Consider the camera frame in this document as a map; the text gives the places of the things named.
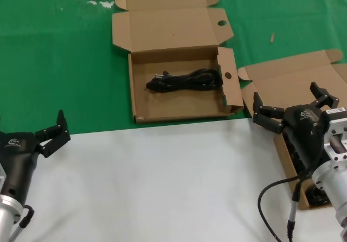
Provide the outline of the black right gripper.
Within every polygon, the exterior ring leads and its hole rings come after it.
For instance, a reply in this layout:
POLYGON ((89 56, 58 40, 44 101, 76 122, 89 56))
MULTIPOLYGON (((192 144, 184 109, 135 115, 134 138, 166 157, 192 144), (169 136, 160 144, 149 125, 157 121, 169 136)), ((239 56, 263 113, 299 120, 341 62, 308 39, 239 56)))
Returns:
POLYGON ((265 106, 258 92, 254 92, 253 122, 276 134, 281 134, 284 129, 303 165, 317 169, 323 163, 323 137, 314 128, 322 113, 321 108, 336 109, 339 99, 315 82, 310 84, 310 91, 315 97, 311 104, 291 106, 286 110, 265 106))

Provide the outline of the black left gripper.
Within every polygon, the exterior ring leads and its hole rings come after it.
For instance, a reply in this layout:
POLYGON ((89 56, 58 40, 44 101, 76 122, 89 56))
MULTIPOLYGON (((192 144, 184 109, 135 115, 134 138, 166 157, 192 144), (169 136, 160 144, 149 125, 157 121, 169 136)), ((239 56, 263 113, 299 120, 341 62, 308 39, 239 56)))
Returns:
POLYGON ((58 112, 56 125, 36 133, 1 132, 1 166, 6 173, 1 194, 25 201, 39 154, 48 158, 70 140, 63 110, 58 112))

